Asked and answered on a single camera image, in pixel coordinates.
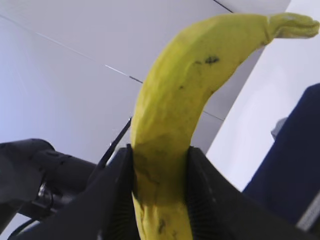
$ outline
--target yellow banana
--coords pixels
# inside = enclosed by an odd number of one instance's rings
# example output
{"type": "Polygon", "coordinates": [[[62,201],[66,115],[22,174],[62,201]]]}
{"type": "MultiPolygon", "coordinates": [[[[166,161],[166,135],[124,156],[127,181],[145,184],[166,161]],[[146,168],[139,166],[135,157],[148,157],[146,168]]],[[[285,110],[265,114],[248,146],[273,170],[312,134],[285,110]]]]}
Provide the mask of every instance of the yellow banana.
{"type": "Polygon", "coordinates": [[[191,240],[186,156],[209,97],[274,38],[311,38],[319,22],[294,13],[224,14],[181,31],[153,64],[131,125],[133,203],[141,240],[191,240]]]}

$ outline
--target white ceiling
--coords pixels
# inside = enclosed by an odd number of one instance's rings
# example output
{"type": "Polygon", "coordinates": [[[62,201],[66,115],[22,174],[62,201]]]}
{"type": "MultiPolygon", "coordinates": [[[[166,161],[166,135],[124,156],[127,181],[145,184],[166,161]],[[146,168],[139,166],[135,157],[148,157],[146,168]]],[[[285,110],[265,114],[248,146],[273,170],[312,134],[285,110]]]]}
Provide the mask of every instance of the white ceiling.
{"type": "Polygon", "coordinates": [[[218,0],[233,12],[275,14],[287,9],[291,0],[218,0]]]}

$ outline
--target white wall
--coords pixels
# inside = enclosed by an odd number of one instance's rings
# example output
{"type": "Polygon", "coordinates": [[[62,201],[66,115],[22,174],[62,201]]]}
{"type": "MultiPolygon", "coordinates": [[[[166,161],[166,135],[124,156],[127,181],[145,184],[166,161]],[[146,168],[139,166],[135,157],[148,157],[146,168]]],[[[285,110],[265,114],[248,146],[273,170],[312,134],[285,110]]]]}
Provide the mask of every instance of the white wall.
{"type": "Polygon", "coordinates": [[[233,12],[276,14],[287,9],[291,0],[218,0],[233,12]]]}
{"type": "MultiPolygon", "coordinates": [[[[292,0],[288,12],[320,20],[318,0],[292,0]]],[[[266,47],[231,108],[207,157],[242,190],[273,144],[270,131],[304,90],[319,83],[320,36],[276,39],[266,47]]]]}

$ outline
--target ribbed rubber pad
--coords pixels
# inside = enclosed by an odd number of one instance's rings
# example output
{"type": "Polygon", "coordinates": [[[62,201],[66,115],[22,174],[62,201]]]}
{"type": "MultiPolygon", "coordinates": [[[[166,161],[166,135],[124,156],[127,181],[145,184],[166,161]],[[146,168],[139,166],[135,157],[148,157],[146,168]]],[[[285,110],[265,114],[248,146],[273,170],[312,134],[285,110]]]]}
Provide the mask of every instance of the ribbed rubber pad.
{"type": "Polygon", "coordinates": [[[193,147],[188,153],[187,207],[195,240],[317,239],[258,207],[193,147]]]}

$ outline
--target banana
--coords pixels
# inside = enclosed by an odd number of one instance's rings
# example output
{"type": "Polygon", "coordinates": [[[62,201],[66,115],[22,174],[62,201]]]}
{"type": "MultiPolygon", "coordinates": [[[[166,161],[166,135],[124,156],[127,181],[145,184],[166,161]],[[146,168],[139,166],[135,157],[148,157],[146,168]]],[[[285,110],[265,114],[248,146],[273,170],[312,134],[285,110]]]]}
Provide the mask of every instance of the banana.
{"type": "Polygon", "coordinates": [[[192,240],[185,202],[191,138],[210,96],[274,38],[311,38],[319,22],[295,14],[223,14],[182,30],[153,64],[131,124],[132,198],[141,240],[192,240]]]}

